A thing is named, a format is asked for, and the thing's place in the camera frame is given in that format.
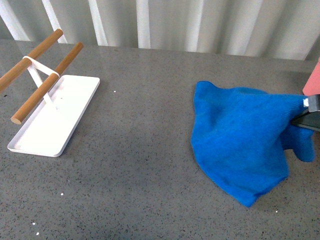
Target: wooden dowel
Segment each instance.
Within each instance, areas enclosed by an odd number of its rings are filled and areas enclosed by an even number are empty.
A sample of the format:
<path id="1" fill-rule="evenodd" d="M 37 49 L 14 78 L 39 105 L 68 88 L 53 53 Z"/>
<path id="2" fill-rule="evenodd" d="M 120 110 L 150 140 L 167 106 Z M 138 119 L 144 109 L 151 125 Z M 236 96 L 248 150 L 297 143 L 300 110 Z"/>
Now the wooden dowel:
<path id="1" fill-rule="evenodd" d="M 41 42 L 35 49 L 33 49 L 28 56 L 33 59 L 37 59 L 46 50 L 48 50 L 57 41 L 63 32 L 61 29 L 55 30 L 50 36 L 48 36 L 43 42 Z M 0 78 L 0 93 L 5 90 L 17 77 L 19 77 L 32 62 L 23 58 L 13 68 L 11 68 L 5 75 Z"/>
<path id="2" fill-rule="evenodd" d="M 76 58 L 76 56 L 83 47 L 84 45 L 81 42 L 78 42 L 54 71 L 56 71 L 59 75 L 62 75 L 62 73 L 66 70 L 69 64 Z M 11 117 L 11 121 L 15 124 L 21 124 L 22 121 L 28 116 L 32 109 L 34 109 L 37 103 L 44 97 L 44 95 L 49 91 L 49 89 L 56 83 L 58 79 L 58 75 L 52 73 L 41 84 L 41 86 L 37 90 L 35 90 L 35 92 L 19 108 L 19 110 L 16 111 L 16 113 Z"/>

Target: blue cloth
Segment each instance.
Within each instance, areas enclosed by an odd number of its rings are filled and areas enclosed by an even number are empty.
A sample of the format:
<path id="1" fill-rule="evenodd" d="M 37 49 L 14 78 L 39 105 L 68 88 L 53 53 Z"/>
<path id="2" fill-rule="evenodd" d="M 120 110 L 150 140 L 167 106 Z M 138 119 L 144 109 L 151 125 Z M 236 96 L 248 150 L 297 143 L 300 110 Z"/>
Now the blue cloth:
<path id="1" fill-rule="evenodd" d="M 305 98 L 198 82 L 191 145 L 200 168 L 250 207 L 288 177 L 284 150 L 293 149 L 304 162 L 314 159 L 313 131 L 290 124 L 305 110 Z"/>

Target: curtain fold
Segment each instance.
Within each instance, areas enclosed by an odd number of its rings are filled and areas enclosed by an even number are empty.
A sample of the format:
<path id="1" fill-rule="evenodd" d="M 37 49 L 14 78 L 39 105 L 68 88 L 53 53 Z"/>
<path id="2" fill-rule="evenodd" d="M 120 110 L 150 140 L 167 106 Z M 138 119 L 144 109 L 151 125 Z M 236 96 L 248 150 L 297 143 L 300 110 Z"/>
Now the curtain fold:
<path id="1" fill-rule="evenodd" d="M 292 60 L 320 56 L 320 0 L 0 0 L 0 39 Z"/>

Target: white tray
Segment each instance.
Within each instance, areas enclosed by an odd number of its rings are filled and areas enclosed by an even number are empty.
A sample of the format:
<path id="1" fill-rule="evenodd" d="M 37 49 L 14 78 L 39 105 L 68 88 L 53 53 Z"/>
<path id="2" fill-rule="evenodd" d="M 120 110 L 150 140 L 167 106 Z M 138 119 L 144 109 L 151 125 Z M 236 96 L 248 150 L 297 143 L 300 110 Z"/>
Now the white tray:
<path id="1" fill-rule="evenodd" d="M 7 148 L 12 152 L 58 157 L 64 151 L 100 83 L 97 77 L 64 75 L 48 93 Z"/>

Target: speckled countertop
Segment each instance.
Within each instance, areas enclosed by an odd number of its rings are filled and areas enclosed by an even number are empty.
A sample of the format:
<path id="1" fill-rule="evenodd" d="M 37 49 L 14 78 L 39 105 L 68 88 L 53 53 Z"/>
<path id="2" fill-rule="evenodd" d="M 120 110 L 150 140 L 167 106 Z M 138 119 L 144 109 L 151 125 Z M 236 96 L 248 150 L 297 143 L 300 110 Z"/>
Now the speckled countertop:
<path id="1" fill-rule="evenodd" d="M 0 40 L 0 75 L 36 45 Z M 38 60 L 54 69 L 72 47 Z M 7 149 L 10 117 L 36 89 L 26 71 L 0 95 L 0 239 L 320 239 L 318 133 L 315 161 L 286 151 L 289 178 L 251 208 L 205 176 L 190 145 L 197 81 L 300 94 L 315 65 L 86 46 L 65 74 L 101 83 L 57 158 Z"/>

